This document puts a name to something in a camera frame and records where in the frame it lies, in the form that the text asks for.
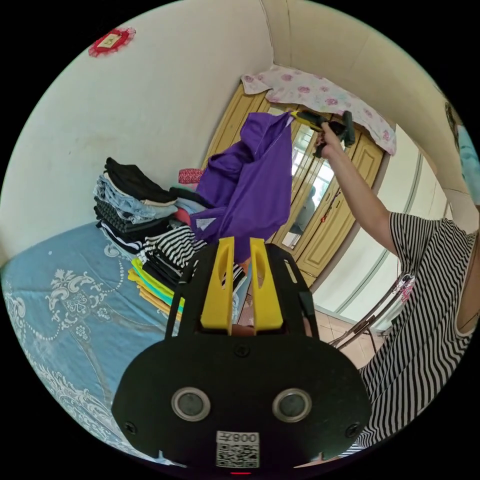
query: white wall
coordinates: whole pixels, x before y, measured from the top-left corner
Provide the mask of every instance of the white wall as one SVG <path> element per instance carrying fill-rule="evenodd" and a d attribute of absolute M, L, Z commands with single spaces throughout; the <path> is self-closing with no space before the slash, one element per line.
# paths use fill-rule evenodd
<path fill-rule="evenodd" d="M 338 10 L 306 0 L 262 1 L 276 64 L 321 75 L 360 97 L 426 152 L 443 188 L 466 191 L 445 99 L 418 63 Z"/>
<path fill-rule="evenodd" d="M 126 48 L 83 52 L 25 124 L 1 191 L 1 263 L 94 221 L 109 156 L 164 188 L 199 167 L 240 76 L 273 62 L 260 0 L 182 0 L 125 26 L 136 29 Z"/>
<path fill-rule="evenodd" d="M 479 229 L 479 211 L 472 198 L 466 193 L 454 190 L 444 190 L 451 205 L 452 220 L 468 234 Z"/>

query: folded black clothing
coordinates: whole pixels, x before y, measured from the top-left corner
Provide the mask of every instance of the folded black clothing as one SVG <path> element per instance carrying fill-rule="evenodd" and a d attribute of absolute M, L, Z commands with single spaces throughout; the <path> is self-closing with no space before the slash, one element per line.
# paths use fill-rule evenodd
<path fill-rule="evenodd" d="M 95 205 L 93 209 L 95 210 L 96 218 L 98 220 L 106 220 L 108 224 L 111 225 L 118 232 L 122 232 L 122 233 L 126 232 L 128 222 L 125 220 L 122 220 L 117 215 L 113 207 L 112 207 L 113 211 L 111 211 L 109 208 L 105 207 L 105 205 L 101 203 L 97 203 L 97 205 Z"/>
<path fill-rule="evenodd" d="M 105 220 L 109 226 L 113 227 L 117 232 L 128 234 L 132 240 L 143 240 L 145 237 L 155 237 L 168 232 L 172 227 L 170 220 L 173 215 L 159 218 L 156 220 L 146 221 L 142 223 L 131 223 L 120 218 L 115 208 L 106 201 L 95 197 L 96 206 L 93 207 L 98 220 Z"/>
<path fill-rule="evenodd" d="M 182 275 L 182 269 L 174 261 L 170 260 L 170 258 L 159 248 L 154 250 L 145 250 L 145 256 L 155 263 L 158 261 L 162 265 L 166 265 L 167 267 L 173 269 L 173 271 L 178 272 L 179 277 Z"/>
<path fill-rule="evenodd" d="M 124 242 L 122 240 L 120 240 L 119 237 L 116 237 L 110 230 L 108 227 L 105 226 L 105 223 L 102 223 L 102 221 L 99 222 L 99 225 L 100 225 L 100 228 L 103 229 L 103 231 L 105 232 L 105 234 L 108 236 L 108 238 L 113 242 L 115 243 L 115 245 L 118 245 L 120 248 L 122 248 L 123 250 L 125 250 L 126 252 L 128 252 L 129 254 L 132 254 L 132 255 L 136 255 L 138 254 L 139 250 L 140 250 L 140 242 L 130 242 L 130 243 L 127 243 L 127 242 Z"/>
<path fill-rule="evenodd" d="M 168 264 L 161 256 L 152 255 L 151 252 L 147 252 L 145 258 L 147 262 L 150 262 L 162 275 L 169 277 L 172 282 L 178 283 L 180 281 L 182 272 Z"/>
<path fill-rule="evenodd" d="M 137 200 L 166 204 L 177 199 L 172 193 L 150 180 L 136 165 L 122 165 L 108 157 L 105 170 L 119 190 Z"/>
<path fill-rule="evenodd" d="M 199 205 L 201 205 L 202 207 L 205 207 L 206 209 L 214 208 L 213 205 L 207 202 L 201 195 L 199 195 L 195 191 L 187 190 L 186 188 L 177 188 L 176 186 L 172 186 L 170 187 L 169 192 L 180 199 L 186 199 L 186 200 L 191 200 L 192 202 L 197 202 Z"/>
<path fill-rule="evenodd" d="M 142 269 L 144 272 L 151 275 L 155 280 L 159 281 L 162 285 L 165 285 L 170 290 L 175 290 L 177 288 L 177 285 L 179 284 L 178 280 L 176 282 L 172 281 L 170 277 L 164 275 L 163 272 L 157 270 L 154 265 L 149 261 L 143 264 Z"/>
<path fill-rule="evenodd" d="M 118 230 L 106 218 L 99 218 L 99 220 L 103 227 L 106 227 L 113 235 L 115 235 L 115 237 L 119 238 L 125 243 L 142 242 L 144 240 L 142 237 L 134 238 L 134 235 L 130 235 L 124 231 Z"/>

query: screw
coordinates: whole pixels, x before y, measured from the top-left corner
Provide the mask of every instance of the screw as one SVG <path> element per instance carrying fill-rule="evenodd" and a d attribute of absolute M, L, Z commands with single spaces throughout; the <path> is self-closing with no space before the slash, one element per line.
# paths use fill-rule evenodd
<path fill-rule="evenodd" d="M 137 434 L 137 427 L 131 421 L 125 422 L 125 430 L 131 435 Z"/>
<path fill-rule="evenodd" d="M 237 346 L 233 349 L 233 352 L 235 353 L 235 355 L 236 355 L 237 357 L 240 357 L 240 358 L 243 359 L 243 358 L 249 356 L 250 347 L 247 346 L 247 345 L 240 344 L 240 345 L 237 345 Z"/>
<path fill-rule="evenodd" d="M 345 431 L 345 436 L 348 438 L 348 439 L 351 439 L 352 437 L 354 437 L 357 432 L 359 431 L 359 424 L 358 423 L 354 423 L 352 425 L 350 425 L 346 431 Z"/>

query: striped clothing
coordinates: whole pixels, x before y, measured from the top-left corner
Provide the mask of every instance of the striped clothing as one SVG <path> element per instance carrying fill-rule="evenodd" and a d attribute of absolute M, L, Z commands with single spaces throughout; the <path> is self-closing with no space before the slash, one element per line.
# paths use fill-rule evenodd
<path fill-rule="evenodd" d="M 149 258 L 158 257 L 157 261 L 165 264 L 172 272 L 180 274 L 193 256 L 206 246 L 207 243 L 203 240 L 195 239 L 195 234 L 188 225 L 183 225 L 161 235 L 145 238 L 143 249 L 140 251 L 138 258 L 145 264 Z M 243 268 L 234 263 L 234 295 L 246 280 L 247 276 Z"/>
<path fill-rule="evenodd" d="M 371 447 L 409 424 L 435 398 L 465 353 L 457 314 L 476 233 L 447 219 L 390 215 L 402 271 L 415 275 L 408 301 L 385 343 L 360 369 L 372 402 L 369 423 L 340 457 Z"/>

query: stack of folded clothes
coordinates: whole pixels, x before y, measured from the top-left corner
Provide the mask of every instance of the stack of folded clothes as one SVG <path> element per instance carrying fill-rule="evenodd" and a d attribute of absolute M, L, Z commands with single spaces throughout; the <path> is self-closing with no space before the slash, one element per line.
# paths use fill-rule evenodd
<path fill-rule="evenodd" d="M 93 191 L 97 227 L 124 253 L 138 255 L 146 237 L 171 228 L 177 197 L 150 180 L 136 165 L 105 163 Z"/>
<path fill-rule="evenodd" d="M 212 208 L 210 203 L 195 192 L 193 185 L 177 183 L 170 187 L 169 192 L 176 197 L 175 206 L 178 210 L 175 217 L 184 224 L 190 225 L 190 215 Z"/>
<path fill-rule="evenodd" d="M 195 240 L 195 235 L 188 225 L 181 224 L 159 235 L 147 237 L 138 259 L 132 264 L 134 267 L 141 264 L 142 272 L 174 291 L 192 257 L 206 246 L 204 241 Z M 233 293 L 236 293 L 245 280 L 243 268 L 234 264 Z"/>
<path fill-rule="evenodd" d="M 142 262 L 138 258 L 134 258 L 131 264 L 133 268 L 128 271 L 128 279 L 137 284 L 140 296 L 168 316 L 174 298 L 174 291 L 145 271 Z M 180 320 L 182 317 L 184 303 L 182 298 L 176 314 L 177 320 Z"/>

